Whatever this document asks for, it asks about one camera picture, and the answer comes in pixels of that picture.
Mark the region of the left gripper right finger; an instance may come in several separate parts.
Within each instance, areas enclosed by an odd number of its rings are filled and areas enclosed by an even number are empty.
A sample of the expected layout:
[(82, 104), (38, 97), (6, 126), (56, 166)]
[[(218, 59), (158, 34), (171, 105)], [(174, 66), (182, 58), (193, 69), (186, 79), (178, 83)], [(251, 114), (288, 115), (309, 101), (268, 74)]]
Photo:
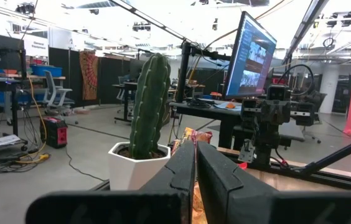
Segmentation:
[(197, 178), (209, 223), (351, 223), (351, 190), (282, 192), (206, 142), (197, 144)]

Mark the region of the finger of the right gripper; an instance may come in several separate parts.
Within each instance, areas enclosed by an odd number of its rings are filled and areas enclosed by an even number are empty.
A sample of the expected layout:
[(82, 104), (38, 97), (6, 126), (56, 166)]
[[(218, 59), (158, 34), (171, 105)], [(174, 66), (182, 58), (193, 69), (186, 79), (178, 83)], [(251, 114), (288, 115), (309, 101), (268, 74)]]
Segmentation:
[(280, 101), (276, 106), (276, 121), (278, 124), (288, 123), (291, 117), (291, 103)]
[(274, 124), (276, 121), (276, 103), (263, 101), (261, 104), (261, 120)]

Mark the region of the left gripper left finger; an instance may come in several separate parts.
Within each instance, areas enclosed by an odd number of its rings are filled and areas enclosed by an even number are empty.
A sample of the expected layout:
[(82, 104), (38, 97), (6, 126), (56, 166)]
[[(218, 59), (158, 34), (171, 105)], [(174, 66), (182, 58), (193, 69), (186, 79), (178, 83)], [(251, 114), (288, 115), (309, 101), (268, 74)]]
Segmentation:
[(26, 223), (191, 223), (195, 146), (186, 141), (139, 190), (58, 191), (35, 199)]

